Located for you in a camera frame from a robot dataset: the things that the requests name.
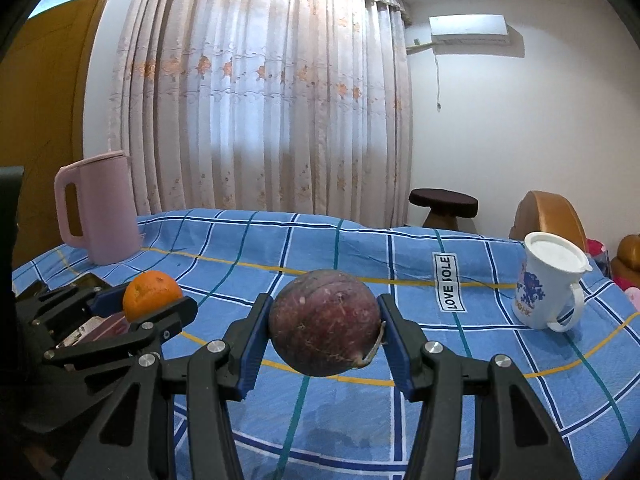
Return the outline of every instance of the blue plaid bedsheet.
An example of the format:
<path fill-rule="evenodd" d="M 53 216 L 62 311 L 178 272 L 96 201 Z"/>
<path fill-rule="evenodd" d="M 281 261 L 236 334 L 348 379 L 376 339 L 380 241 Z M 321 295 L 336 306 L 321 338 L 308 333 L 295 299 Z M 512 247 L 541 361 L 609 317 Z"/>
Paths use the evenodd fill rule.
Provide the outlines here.
<path fill-rule="evenodd" d="M 640 427 L 640 319 L 626 296 L 598 270 L 584 276 L 588 298 L 567 334 L 523 327 L 511 311 L 524 250 L 519 242 L 423 228 L 369 229 L 304 214 L 193 209 L 140 218 L 144 248 L 110 266 L 84 250 L 60 246 L 14 272 L 24 290 L 93 272 L 116 285 L 147 269 L 173 276 L 200 305 L 197 318 L 164 345 L 167 358 L 191 354 L 248 313 L 260 292 L 275 296 L 296 275 L 337 267 L 374 294 L 389 292 L 427 338 L 461 355 L 505 353 L 527 375 L 570 448 L 584 480 L 600 480 Z M 433 253 L 454 253 L 466 312 L 436 300 Z M 189 479 L 185 400 L 175 407 L 178 477 Z M 268 346 L 255 390 L 229 403 L 247 479 L 400 480 L 420 405 L 393 386 L 385 355 L 333 378 L 307 378 Z M 473 403 L 465 397 L 457 478 L 470 477 Z"/>

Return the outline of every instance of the blue gripper pad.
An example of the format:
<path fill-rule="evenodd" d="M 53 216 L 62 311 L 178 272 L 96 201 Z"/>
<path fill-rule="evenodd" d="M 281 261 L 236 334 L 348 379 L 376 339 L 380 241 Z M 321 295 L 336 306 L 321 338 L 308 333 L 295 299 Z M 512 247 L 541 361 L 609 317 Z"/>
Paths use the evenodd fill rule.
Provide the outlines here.
<path fill-rule="evenodd" d="M 105 288 L 95 295 L 90 310 L 94 316 L 109 317 L 122 310 L 122 298 L 129 283 Z"/>
<path fill-rule="evenodd" d="M 391 307 L 392 310 L 395 309 L 398 316 L 400 315 L 393 297 L 390 294 L 380 294 L 380 296 L 378 296 L 380 317 L 382 321 L 386 321 L 385 339 L 382 348 L 385 349 L 386 362 L 389 364 L 394 383 L 404 396 L 409 399 L 412 397 L 414 391 L 414 382 L 411 377 L 411 359 L 409 358 L 409 354 L 404 347 L 404 342 L 396 326 L 398 316 L 393 316 L 387 306 L 389 301 L 392 303 L 392 306 L 389 305 L 389 307 Z"/>
<path fill-rule="evenodd" d="M 258 371 L 260 371 L 264 351 L 269 342 L 269 310 L 272 303 L 271 296 L 260 294 L 252 307 L 252 311 L 256 308 L 260 310 L 255 318 L 254 326 L 248 336 L 244 351 L 239 358 L 240 375 L 236 390 L 241 399 L 244 399 L 246 394 L 254 389 L 255 380 L 258 377 Z M 252 314 L 253 312 L 249 314 L 246 321 L 253 317 Z"/>

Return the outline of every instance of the curtain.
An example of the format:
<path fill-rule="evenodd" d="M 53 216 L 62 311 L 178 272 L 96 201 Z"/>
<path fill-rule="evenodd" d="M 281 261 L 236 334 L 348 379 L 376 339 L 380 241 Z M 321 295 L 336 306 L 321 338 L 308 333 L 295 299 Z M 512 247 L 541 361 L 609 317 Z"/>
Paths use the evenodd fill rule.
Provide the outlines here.
<path fill-rule="evenodd" d="M 134 0 L 110 149 L 140 214 L 190 207 L 404 223 L 411 97 L 399 0 Z"/>

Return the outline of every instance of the blue graphic on mug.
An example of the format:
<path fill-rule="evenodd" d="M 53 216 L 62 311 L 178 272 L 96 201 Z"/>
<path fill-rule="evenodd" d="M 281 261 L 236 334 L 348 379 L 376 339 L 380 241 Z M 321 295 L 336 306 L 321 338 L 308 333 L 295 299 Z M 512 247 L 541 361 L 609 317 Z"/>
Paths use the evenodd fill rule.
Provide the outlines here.
<path fill-rule="evenodd" d="M 542 300 L 542 298 L 545 297 L 545 293 L 542 290 L 542 285 L 538 277 L 532 272 L 525 270 L 526 265 L 525 262 L 522 266 L 522 272 L 520 273 L 518 285 L 516 286 L 516 293 L 518 299 L 533 310 L 536 300 Z"/>

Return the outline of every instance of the white label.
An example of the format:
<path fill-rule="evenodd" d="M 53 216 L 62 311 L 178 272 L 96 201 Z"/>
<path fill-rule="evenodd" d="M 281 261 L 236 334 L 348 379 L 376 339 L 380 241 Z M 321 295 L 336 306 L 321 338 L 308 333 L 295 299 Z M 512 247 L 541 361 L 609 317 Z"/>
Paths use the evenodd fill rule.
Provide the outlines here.
<path fill-rule="evenodd" d="M 466 312 L 460 296 L 456 255 L 433 253 L 433 275 L 436 279 L 436 294 L 440 310 L 443 312 Z"/>

